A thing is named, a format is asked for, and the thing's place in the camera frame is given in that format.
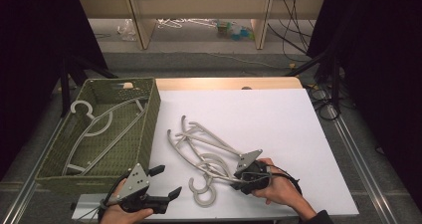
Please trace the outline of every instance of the green object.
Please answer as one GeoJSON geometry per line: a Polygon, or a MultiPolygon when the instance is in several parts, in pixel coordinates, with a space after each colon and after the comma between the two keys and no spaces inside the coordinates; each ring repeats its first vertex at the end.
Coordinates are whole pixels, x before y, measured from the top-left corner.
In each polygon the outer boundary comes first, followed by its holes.
{"type": "MultiPolygon", "coordinates": [[[[129,168],[140,163],[143,169],[149,166],[152,141],[161,99],[154,78],[147,79],[90,79],[82,86],[77,101],[86,101],[93,107],[93,115],[99,116],[122,102],[147,97],[141,101],[146,106],[145,114],[119,140],[119,142],[84,176],[63,176],[62,171],[69,153],[81,133],[90,125],[86,106],[76,106],[69,112],[54,137],[50,149],[35,177],[44,188],[59,193],[83,194],[106,193],[115,181],[129,168]]],[[[139,113],[136,103],[131,103],[113,112],[112,123],[103,133],[84,137],[71,164],[86,167],[96,158],[139,113]]],[[[98,121],[90,132],[106,126],[108,115],[98,121]]]]}

